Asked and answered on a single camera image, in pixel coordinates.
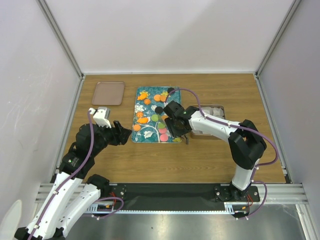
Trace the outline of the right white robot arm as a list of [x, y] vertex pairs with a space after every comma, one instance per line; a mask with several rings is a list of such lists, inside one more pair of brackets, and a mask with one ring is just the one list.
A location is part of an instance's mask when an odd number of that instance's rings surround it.
[[199, 107], [184, 108], [171, 101], [164, 109], [164, 120], [172, 137], [182, 137], [192, 131], [200, 131], [225, 141], [236, 164], [234, 176], [228, 187], [229, 200], [242, 201], [248, 196], [255, 168], [267, 145], [250, 120], [228, 121], [204, 112]]

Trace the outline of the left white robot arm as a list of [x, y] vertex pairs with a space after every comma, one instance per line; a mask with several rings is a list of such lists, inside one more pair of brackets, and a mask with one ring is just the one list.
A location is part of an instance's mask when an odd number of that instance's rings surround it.
[[67, 154], [63, 157], [52, 188], [34, 219], [16, 230], [17, 240], [64, 240], [81, 215], [97, 201], [110, 201], [111, 209], [118, 201], [110, 181], [98, 174], [90, 176], [81, 193], [71, 199], [95, 157], [107, 146], [127, 143], [132, 130], [114, 121], [111, 127], [88, 123], [82, 125]]

